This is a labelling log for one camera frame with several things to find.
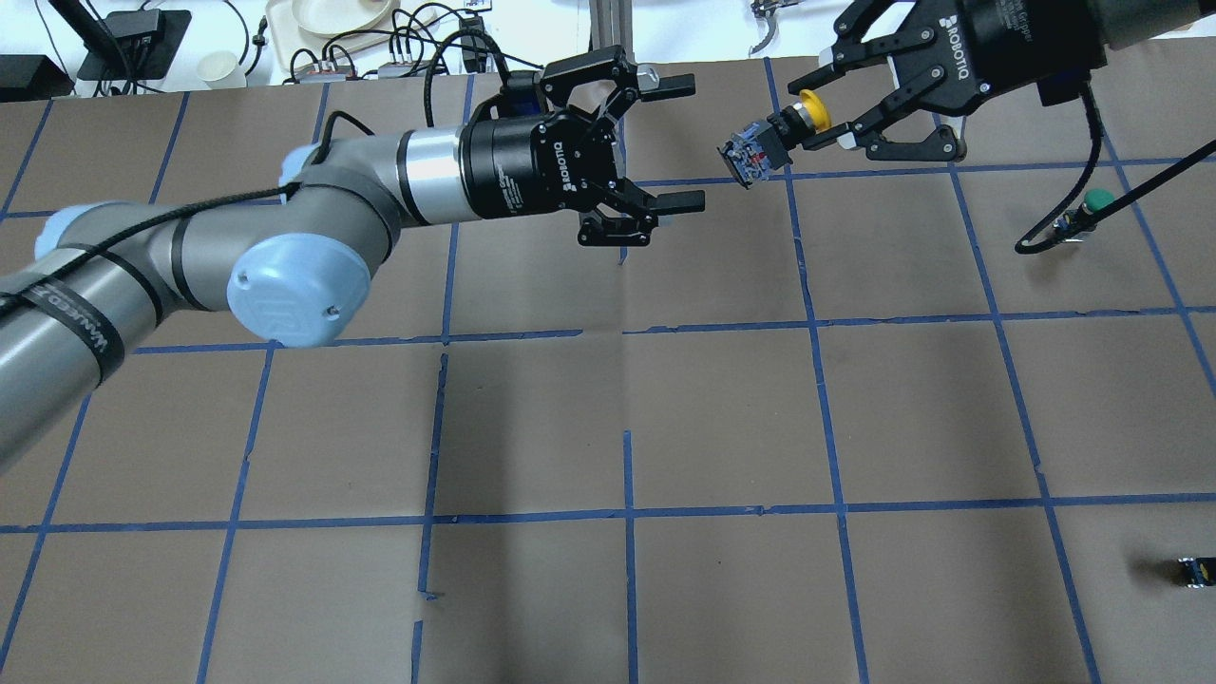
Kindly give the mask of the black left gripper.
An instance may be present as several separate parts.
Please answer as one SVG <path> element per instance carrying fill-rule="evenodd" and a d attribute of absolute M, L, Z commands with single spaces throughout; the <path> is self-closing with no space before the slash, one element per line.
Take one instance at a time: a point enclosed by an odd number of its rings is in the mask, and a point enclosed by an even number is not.
<path fill-rule="evenodd" d="M 705 211 L 703 190 L 653 195 L 624 174 L 618 124 L 635 103 L 691 97 L 624 52 L 586 52 L 505 75 L 465 127 L 465 194 L 483 219 L 574 211 L 582 246 L 646 246 L 662 215 Z"/>

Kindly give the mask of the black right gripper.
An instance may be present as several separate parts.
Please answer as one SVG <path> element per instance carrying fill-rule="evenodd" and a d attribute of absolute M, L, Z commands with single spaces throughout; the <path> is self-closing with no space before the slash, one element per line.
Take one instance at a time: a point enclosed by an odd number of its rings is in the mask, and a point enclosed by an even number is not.
<path fill-rule="evenodd" d="M 1065 103 L 1091 71 L 1107 65 L 1083 1 L 917 1 L 894 33 L 867 39 L 886 9 L 886 1 L 848 4 L 833 23 L 835 43 L 816 69 L 787 83 L 787 92 L 814 91 L 878 65 L 893 69 L 894 90 L 855 120 L 815 128 L 800 142 L 803 150 L 838 144 L 863 150 L 871 161 L 963 159 L 966 142 L 946 125 L 923 142 L 891 142 L 886 129 L 917 111 L 966 117 L 992 97 L 1038 82 L 1047 83 L 1049 103 Z"/>

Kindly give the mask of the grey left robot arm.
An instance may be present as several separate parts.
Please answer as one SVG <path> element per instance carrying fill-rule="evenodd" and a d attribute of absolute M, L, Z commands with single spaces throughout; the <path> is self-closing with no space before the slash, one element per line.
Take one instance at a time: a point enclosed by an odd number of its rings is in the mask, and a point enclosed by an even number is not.
<path fill-rule="evenodd" d="M 582 246 L 642 247 L 700 191 L 652 195 L 624 173 L 635 103 L 689 97 L 624 47 L 501 72 L 452 128 L 334 138 L 285 159 L 278 186 L 182 206 L 109 200 L 47 217 L 26 269 L 2 276 L 1 454 L 9 469 L 176 312 L 229 312 L 287 348 L 330 344 L 409 229 L 561 211 Z"/>

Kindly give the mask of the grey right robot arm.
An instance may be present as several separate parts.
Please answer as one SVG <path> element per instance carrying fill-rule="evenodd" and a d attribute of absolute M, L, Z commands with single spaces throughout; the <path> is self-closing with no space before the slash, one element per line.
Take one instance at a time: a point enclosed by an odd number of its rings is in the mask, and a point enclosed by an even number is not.
<path fill-rule="evenodd" d="M 1214 13 L 1211 1 L 917 1 L 894 33 L 867 39 L 886 9 L 886 1 L 848 5 L 818 68 L 789 83 L 798 103 L 769 117 L 786 150 L 851 142 L 873 161 L 963 159 L 966 142 L 955 127 L 942 125 L 923 142 L 891 142 L 886 129 L 917 111 L 959 120 L 1030 84 L 1046 107 L 1069 103 L 1107 65 L 1107 50 Z M 890 65 L 894 90 L 855 120 L 833 124 L 815 91 L 877 65 Z"/>

